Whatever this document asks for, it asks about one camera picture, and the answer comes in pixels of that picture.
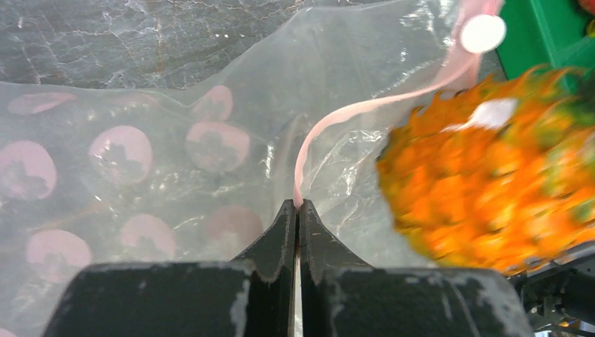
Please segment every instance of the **white sticker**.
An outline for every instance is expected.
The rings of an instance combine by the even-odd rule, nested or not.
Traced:
[[[453,124],[445,127],[442,131],[465,130],[470,126],[481,128],[502,128],[512,117],[518,100],[516,98],[503,98],[489,100],[481,103],[471,114],[469,121],[465,124]]]

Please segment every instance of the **pineapple skin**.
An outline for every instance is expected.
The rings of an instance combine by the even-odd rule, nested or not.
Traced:
[[[439,265],[505,275],[535,270],[595,240],[595,112],[564,90],[577,68],[488,77],[454,97],[438,92],[393,129],[376,162],[394,229]],[[517,99],[500,129],[464,124],[484,102]]]

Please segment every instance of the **gray marble surface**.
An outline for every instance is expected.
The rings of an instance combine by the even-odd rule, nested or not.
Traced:
[[[384,0],[3,0],[0,81],[187,88],[298,10]]]

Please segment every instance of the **plastic bag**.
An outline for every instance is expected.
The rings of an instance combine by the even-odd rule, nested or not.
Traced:
[[[323,119],[340,107],[472,81],[479,56],[462,51],[457,30],[498,4],[308,8],[185,91],[1,83],[0,336],[38,336],[68,281],[90,263],[233,258],[291,197],[304,153],[312,183],[301,195],[362,258],[388,261],[395,251],[381,258],[375,247],[398,239],[379,236],[390,231],[389,215],[369,159],[404,114],[361,114],[309,150],[307,141],[298,158],[300,147],[328,118],[346,121],[399,98]],[[346,236],[341,226],[356,219],[370,227]],[[356,246],[353,234],[373,241]]]
[[[402,82],[389,88],[387,97],[331,112],[313,126],[300,148],[295,204],[311,199],[327,228],[375,267],[435,265],[394,232],[392,214],[377,188],[375,159],[388,131],[406,124],[412,107],[427,104],[437,89],[459,90],[476,83],[480,56],[463,49],[458,28],[475,15],[495,15],[501,5],[500,0],[461,1],[451,32],[453,44],[441,67],[429,65],[403,74]]]

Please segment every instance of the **green crate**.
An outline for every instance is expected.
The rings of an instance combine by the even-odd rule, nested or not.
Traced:
[[[584,32],[593,16],[577,0],[508,0],[500,16],[507,35],[497,52],[509,79],[544,63],[595,68],[595,39]]]

